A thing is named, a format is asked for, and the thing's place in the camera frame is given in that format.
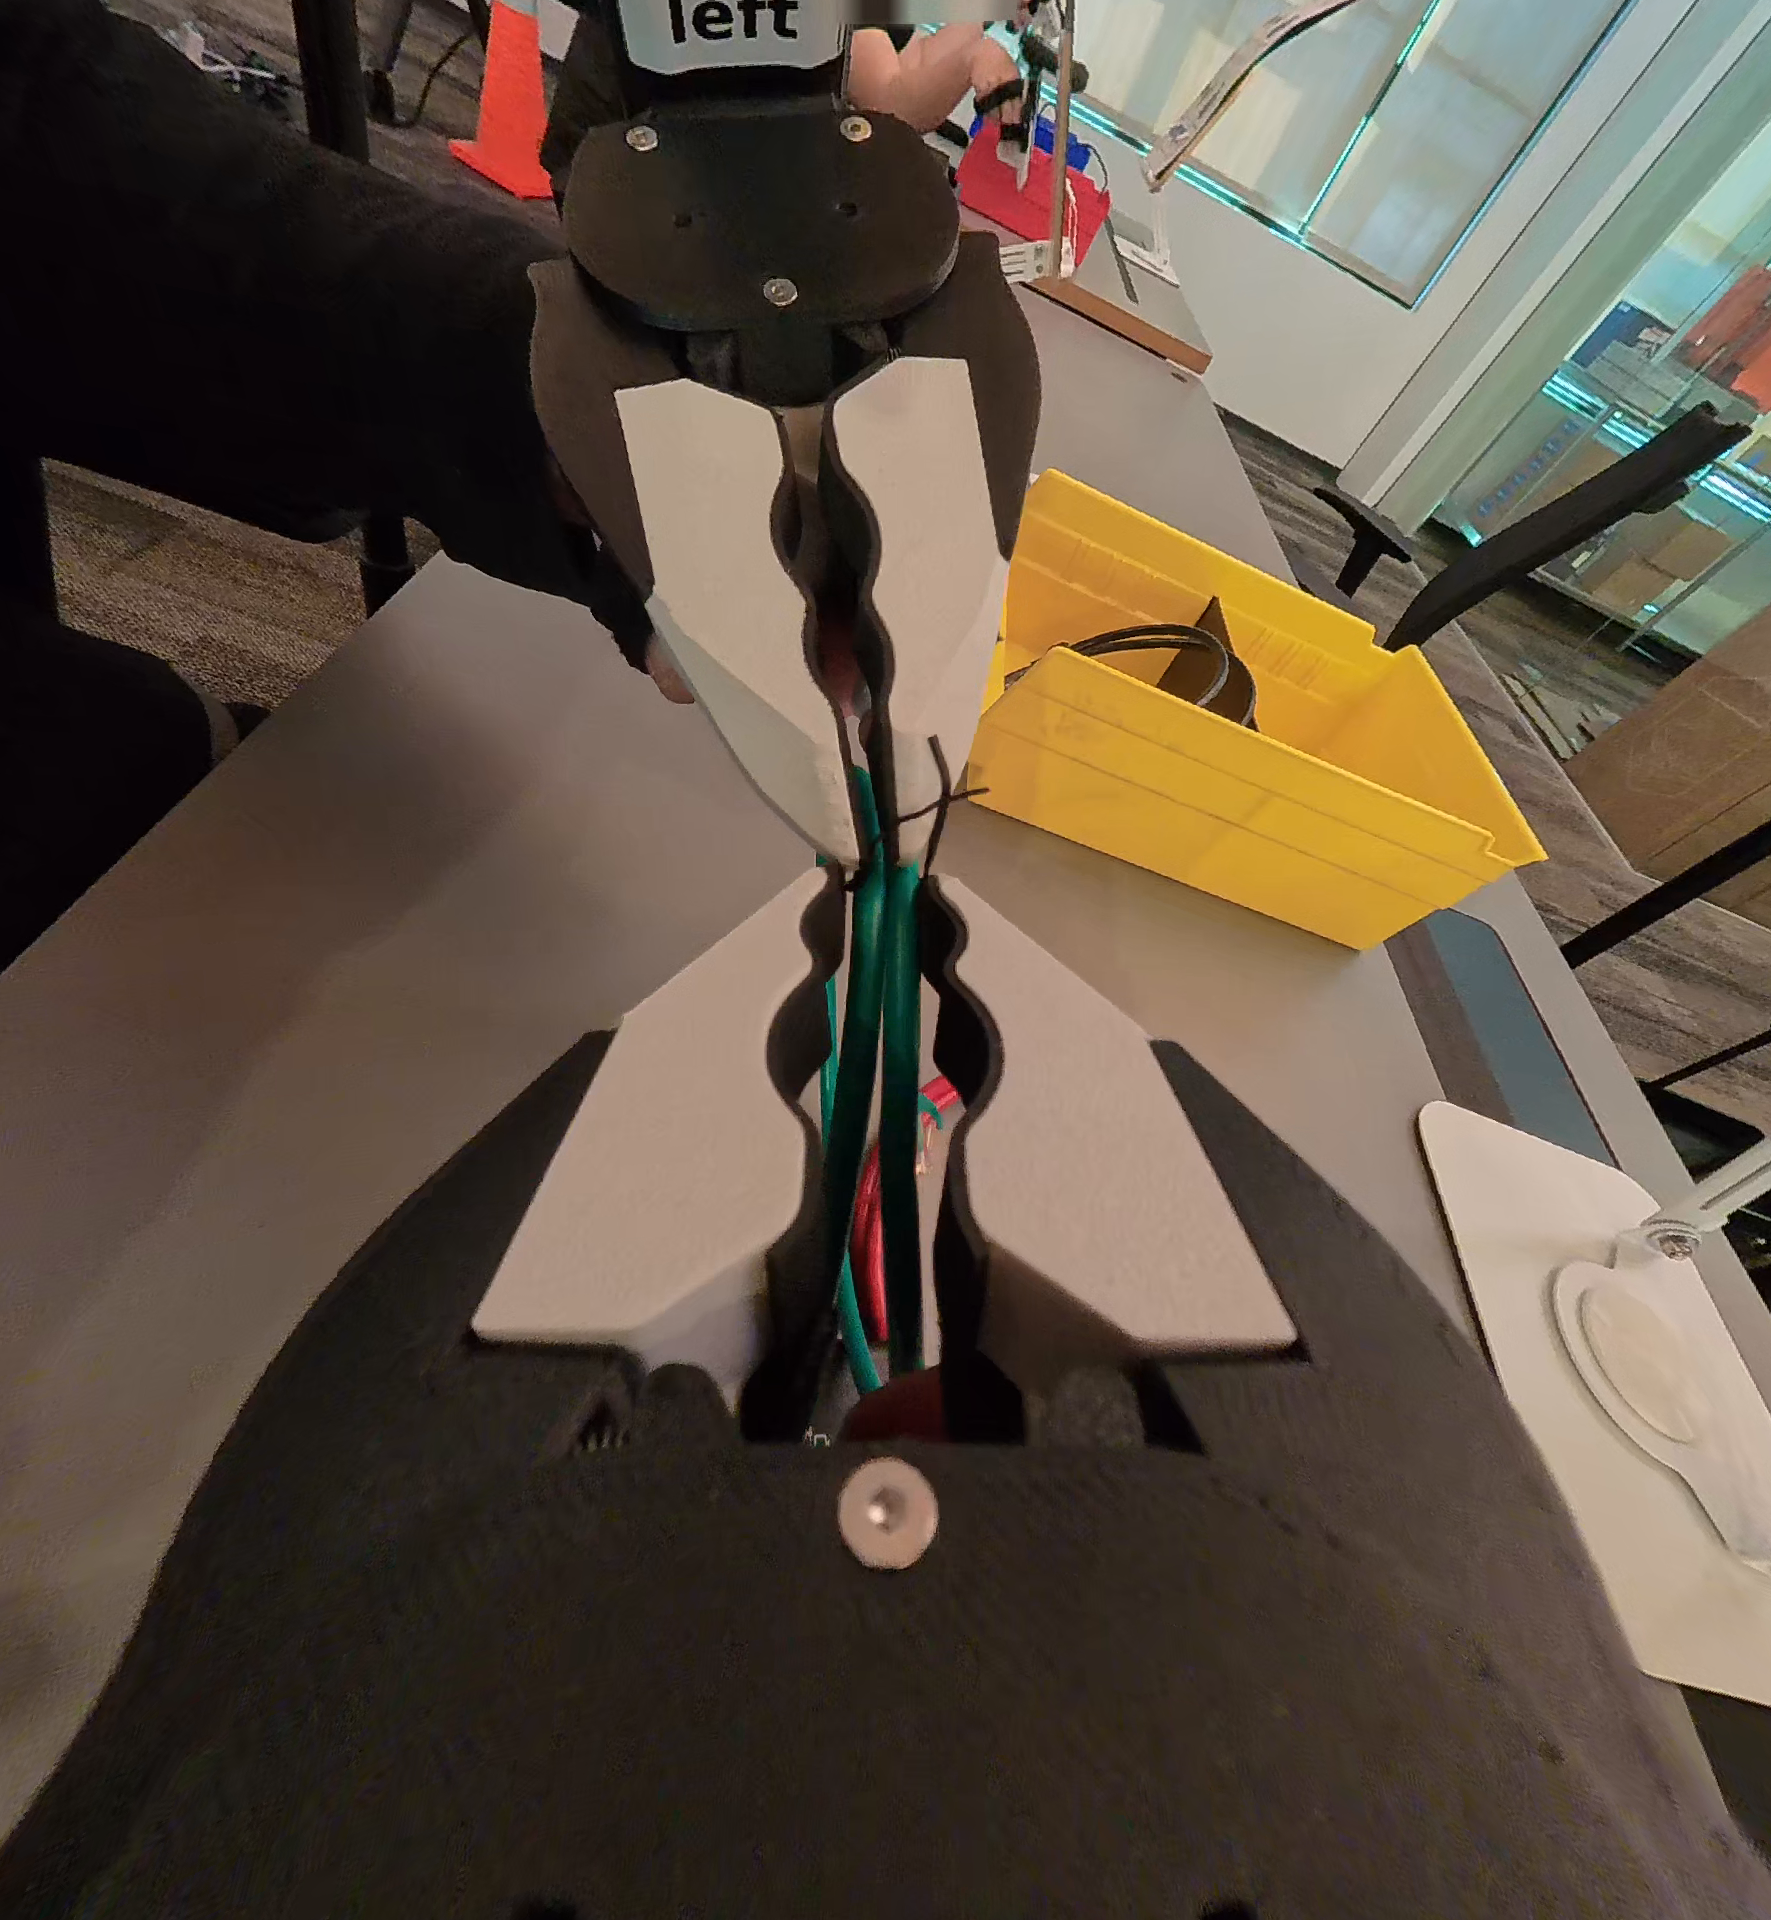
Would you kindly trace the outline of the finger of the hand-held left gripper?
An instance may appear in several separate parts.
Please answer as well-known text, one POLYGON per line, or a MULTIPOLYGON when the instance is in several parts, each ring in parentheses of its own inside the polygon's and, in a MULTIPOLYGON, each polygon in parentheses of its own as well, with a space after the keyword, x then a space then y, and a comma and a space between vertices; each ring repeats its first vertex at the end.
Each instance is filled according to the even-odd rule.
POLYGON ((815 612, 773 515, 793 462, 765 407, 697 380, 616 399, 653 567, 653 631, 752 797, 826 865, 853 871, 853 802, 834 703, 815 679, 815 612))
POLYGON ((886 359, 826 407, 820 501, 853 567, 853 673, 872 688, 872 772, 898 865, 913 865, 938 802, 972 768, 987 703, 1008 557, 964 359, 886 359))

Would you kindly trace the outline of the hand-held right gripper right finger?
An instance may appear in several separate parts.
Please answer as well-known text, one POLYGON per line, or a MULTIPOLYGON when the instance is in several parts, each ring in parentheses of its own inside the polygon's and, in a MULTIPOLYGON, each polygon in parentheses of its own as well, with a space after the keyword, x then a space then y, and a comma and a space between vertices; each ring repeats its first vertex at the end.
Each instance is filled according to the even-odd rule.
POLYGON ((1159 1041, 972 884, 925 884, 956 1125, 938 1209, 950 1444, 1021 1444, 1070 1371, 1302 1339, 1159 1041))

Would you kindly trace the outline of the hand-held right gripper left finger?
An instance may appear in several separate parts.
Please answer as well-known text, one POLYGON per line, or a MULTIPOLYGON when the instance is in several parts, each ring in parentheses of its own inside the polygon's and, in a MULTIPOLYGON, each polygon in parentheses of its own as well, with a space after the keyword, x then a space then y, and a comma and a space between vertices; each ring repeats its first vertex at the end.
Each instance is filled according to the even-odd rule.
POLYGON ((801 1444, 834 1339, 826 1146, 807 1105, 839 884, 801 871, 642 994, 472 1313, 495 1346, 703 1369, 748 1444, 801 1444))

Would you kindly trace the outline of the black twist tie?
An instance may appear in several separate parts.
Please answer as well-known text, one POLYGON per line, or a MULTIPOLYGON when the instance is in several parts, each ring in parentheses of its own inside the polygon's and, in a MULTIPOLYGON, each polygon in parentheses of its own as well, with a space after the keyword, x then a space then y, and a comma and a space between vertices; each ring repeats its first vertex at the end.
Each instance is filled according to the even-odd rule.
MULTIPOLYGON (((913 874, 931 874, 931 871, 938 871, 938 848, 945 848, 945 822, 950 822, 950 809, 964 809, 964 802, 985 802, 985 797, 987 797, 987 791, 978 791, 972 772, 964 772, 964 779, 950 779, 945 735, 931 735, 925 749, 931 749, 931 759, 938 759, 938 802, 931 802, 931 809, 898 814, 898 826, 912 826, 912 822, 925 822, 925 814, 931 814, 931 836, 925 836, 925 848, 913 848, 913 874)), ((853 871, 839 871, 839 865, 820 865, 820 871, 834 874, 834 890, 839 890, 839 894, 853 894, 872 874, 886 874, 886 848, 879 848, 879 858, 872 858, 872 865, 853 865, 853 871)))

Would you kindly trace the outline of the person's left forearm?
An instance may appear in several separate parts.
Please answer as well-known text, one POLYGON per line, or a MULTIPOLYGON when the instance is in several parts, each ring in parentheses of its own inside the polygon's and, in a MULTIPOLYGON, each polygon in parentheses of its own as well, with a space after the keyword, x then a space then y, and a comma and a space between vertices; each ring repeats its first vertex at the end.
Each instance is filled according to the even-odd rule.
POLYGON ((565 424, 531 407, 559 265, 531 221, 277 125, 139 23, 0 9, 0 469, 396 515, 647 665, 653 622, 559 508, 565 424))

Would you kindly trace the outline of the orange traffic cone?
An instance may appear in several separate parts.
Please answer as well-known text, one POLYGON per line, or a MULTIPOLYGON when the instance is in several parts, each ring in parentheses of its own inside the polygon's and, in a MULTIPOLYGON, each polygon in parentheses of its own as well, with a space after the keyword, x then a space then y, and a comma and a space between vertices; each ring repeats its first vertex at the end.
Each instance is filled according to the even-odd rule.
POLYGON ((485 173, 516 203, 547 203, 552 173, 536 159, 536 142, 547 142, 536 0, 495 0, 476 125, 453 142, 453 159, 463 159, 472 173, 485 173))

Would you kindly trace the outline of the red plastic bin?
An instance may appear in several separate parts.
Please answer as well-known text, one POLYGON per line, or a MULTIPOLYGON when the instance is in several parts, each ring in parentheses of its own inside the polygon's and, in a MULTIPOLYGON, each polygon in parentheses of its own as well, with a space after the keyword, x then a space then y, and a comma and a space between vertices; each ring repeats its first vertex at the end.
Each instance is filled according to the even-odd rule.
MULTIPOLYGON (((1051 173, 1058 173, 1058 121, 1051 113, 1029 121, 1029 149, 1001 121, 985 121, 985 113, 972 121, 972 149, 956 159, 964 206, 987 213, 1020 244, 1044 244, 1051 237, 1051 173)), ((1114 173, 1086 142, 1065 149, 1065 190, 1070 190, 1065 251, 1070 251, 1070 265, 1086 265, 1114 221, 1114 173)))

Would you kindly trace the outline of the wooden edged table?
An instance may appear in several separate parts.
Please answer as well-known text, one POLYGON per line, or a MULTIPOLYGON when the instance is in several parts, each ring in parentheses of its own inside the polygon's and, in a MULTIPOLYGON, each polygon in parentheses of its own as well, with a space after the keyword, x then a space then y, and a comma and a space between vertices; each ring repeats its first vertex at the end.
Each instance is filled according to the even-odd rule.
POLYGON ((1119 237, 1119 221, 1102 221, 1102 237, 1094 237, 1086 265, 1065 276, 1044 276, 1051 244, 1020 244, 1001 237, 1001 276, 1029 282, 1038 296, 1065 302, 1070 316, 1207 380, 1214 369, 1214 345, 1178 289, 1174 253, 1143 253, 1131 251, 1131 237, 1119 237))

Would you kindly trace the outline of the yellow plastic bin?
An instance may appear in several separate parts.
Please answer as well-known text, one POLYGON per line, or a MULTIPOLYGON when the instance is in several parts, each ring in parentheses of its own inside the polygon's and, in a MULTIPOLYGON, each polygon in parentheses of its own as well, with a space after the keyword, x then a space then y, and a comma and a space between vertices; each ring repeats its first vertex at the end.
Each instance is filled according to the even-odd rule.
POLYGON ((1330 942, 1372 950, 1545 865, 1418 651, 1070 469, 1021 501, 1000 665, 964 772, 985 809, 1330 942), (1077 651, 1207 606, 1251 730, 1162 697, 1159 663, 1077 651))

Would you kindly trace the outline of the black office chair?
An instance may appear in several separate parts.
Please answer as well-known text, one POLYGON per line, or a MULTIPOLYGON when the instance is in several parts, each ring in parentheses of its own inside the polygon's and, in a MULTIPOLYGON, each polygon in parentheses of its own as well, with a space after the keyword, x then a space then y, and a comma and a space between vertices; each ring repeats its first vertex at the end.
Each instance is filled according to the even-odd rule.
POLYGON ((1653 446, 1608 459, 1595 475, 1555 493, 1551 508, 1507 519, 1496 542, 1443 567, 1379 631, 1379 651, 1426 644, 1443 626, 1458 626, 1504 584, 1519 584, 1536 567, 1591 543, 1595 529, 1683 508, 1690 475, 1744 438, 1751 424, 1720 418, 1720 407, 1683 410, 1653 446))

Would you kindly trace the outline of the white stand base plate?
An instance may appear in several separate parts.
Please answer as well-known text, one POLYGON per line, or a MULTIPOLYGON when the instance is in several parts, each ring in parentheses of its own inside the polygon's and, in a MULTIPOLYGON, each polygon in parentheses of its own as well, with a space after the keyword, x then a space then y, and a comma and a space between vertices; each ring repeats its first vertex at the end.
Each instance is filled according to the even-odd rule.
POLYGON ((1489 1339, 1636 1662, 1771 1701, 1771 1402, 1659 1197, 1569 1146, 1418 1105, 1418 1150, 1489 1339))

